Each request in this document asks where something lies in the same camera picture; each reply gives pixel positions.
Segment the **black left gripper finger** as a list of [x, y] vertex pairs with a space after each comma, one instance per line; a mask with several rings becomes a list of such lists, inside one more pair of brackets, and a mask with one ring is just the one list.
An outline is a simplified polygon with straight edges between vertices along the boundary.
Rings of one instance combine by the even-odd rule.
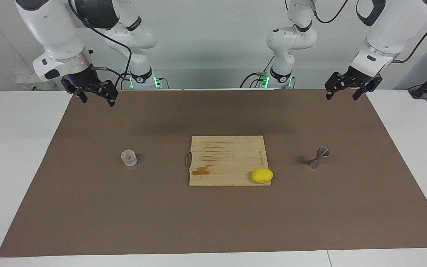
[[357, 101], [362, 95], [367, 92], [373, 92], [382, 81], [381, 74], [377, 74], [371, 81], [361, 83], [355, 93], [352, 95], [354, 101]]
[[335, 93], [346, 89], [349, 83], [351, 83], [351, 76], [340, 74], [339, 72], [332, 73], [330, 78], [325, 82], [326, 99], [330, 101]]

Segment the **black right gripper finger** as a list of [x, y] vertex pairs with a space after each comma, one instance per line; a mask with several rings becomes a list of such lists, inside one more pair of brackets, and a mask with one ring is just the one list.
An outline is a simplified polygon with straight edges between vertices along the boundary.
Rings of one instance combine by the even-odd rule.
[[104, 98], [108, 105], [113, 108], [118, 95], [118, 91], [111, 80], [99, 81], [94, 84], [94, 93]]
[[82, 103], [87, 102], [87, 96], [81, 88], [78, 88], [78, 87], [73, 86], [73, 85], [64, 85], [64, 88], [65, 88], [67, 93], [70, 93], [70, 94], [76, 96], [77, 98], [79, 98], [81, 100]]

